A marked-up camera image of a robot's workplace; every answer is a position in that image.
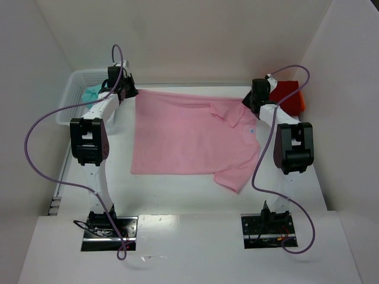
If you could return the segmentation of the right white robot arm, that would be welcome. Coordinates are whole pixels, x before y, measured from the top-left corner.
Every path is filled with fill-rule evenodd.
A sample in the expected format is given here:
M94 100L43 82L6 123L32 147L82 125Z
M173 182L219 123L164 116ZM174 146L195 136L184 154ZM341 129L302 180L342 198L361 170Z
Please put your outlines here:
M261 210L262 225L266 227L289 220L290 200L296 182L314 161L313 127L291 117L269 98L277 86L278 82L270 76L253 79L251 91L242 101L255 117L271 127L252 176L252 186L256 191L274 195L274 199L265 202ZM281 172L280 179L274 190L259 189L255 186L255 179L271 140L274 140L273 160Z

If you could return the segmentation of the pink polo shirt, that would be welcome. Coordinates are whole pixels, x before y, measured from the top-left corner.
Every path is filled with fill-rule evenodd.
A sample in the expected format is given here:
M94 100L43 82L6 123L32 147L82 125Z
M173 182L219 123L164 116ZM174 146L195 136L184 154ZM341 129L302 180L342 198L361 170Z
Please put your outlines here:
M260 154L256 117L241 99L140 90L131 173L213 175L240 192Z

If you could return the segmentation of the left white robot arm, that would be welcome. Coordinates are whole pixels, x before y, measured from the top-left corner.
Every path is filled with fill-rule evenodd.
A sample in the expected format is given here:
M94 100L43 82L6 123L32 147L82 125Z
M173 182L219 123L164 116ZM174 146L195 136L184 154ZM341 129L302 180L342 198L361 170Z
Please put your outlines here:
M108 218L117 218L105 174L110 153L106 124L125 99L138 94L133 76L121 63L108 67L107 73L108 78L103 81L97 100L90 103L90 109L83 116L71 119L69 125L73 157L80 164L91 189L90 213L84 223L91 231L111 230Z

